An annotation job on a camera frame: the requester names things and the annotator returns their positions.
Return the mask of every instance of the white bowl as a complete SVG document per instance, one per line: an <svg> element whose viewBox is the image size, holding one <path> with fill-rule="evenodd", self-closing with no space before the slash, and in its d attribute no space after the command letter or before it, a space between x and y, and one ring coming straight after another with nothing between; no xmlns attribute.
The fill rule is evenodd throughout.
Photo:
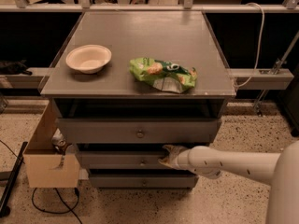
<svg viewBox="0 0 299 224"><path fill-rule="evenodd" d="M111 51L99 45L87 45L73 49L66 56L66 64L84 74L100 71L111 60Z"/></svg>

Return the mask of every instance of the snack bag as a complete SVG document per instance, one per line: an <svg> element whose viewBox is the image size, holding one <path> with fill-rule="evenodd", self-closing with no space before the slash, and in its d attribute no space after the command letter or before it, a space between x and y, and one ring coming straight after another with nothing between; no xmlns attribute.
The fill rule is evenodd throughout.
<svg viewBox="0 0 299 224"><path fill-rule="evenodd" d="M139 81L144 81L160 91L183 93L195 86L195 69L188 70L179 64L151 58L137 58L130 61L130 72Z"/></svg>

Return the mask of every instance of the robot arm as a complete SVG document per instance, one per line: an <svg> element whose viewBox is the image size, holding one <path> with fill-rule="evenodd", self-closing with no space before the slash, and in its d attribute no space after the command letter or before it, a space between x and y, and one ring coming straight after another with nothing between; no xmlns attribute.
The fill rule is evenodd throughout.
<svg viewBox="0 0 299 224"><path fill-rule="evenodd" d="M159 162L208 178L227 171L271 186L266 224L299 223L299 141L283 153L218 151L210 147L164 146L169 155Z"/></svg>

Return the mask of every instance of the desk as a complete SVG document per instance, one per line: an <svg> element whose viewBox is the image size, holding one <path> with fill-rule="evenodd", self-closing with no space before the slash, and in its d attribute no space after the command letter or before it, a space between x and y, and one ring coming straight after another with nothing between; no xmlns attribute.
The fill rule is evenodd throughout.
<svg viewBox="0 0 299 224"><path fill-rule="evenodd" d="M112 51L95 75L65 64L69 51L88 44ZM196 87L174 94L136 81L129 61L138 57L194 67ZM193 188L197 176L158 162L162 145L213 142L235 89L201 12L101 11L84 14L41 94L53 100L94 186Z"/></svg>

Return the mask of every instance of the floor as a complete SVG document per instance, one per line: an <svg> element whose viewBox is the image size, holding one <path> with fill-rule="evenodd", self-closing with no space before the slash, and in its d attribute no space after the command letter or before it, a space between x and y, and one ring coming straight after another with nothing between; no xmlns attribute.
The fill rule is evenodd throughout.
<svg viewBox="0 0 299 224"><path fill-rule="evenodd" d="M18 153L36 128L45 100L9 99L0 115L0 139ZM219 150L281 152L297 140L275 103L262 106L263 117L253 112L252 102L229 103L219 133L211 144ZM10 170L15 157L0 145L0 171ZM8 206L11 213L0 222L8 223L79 223L72 213L51 215L32 205L33 189L22 166ZM223 173L216 180L200 177L197 186L186 189L96 189L89 181L78 185L80 200L76 214L82 223L154 223L154 224L238 224L264 223L269 187L243 177ZM70 205L76 202L73 189L59 189ZM42 209L65 210L54 189L38 189L35 202Z"/></svg>

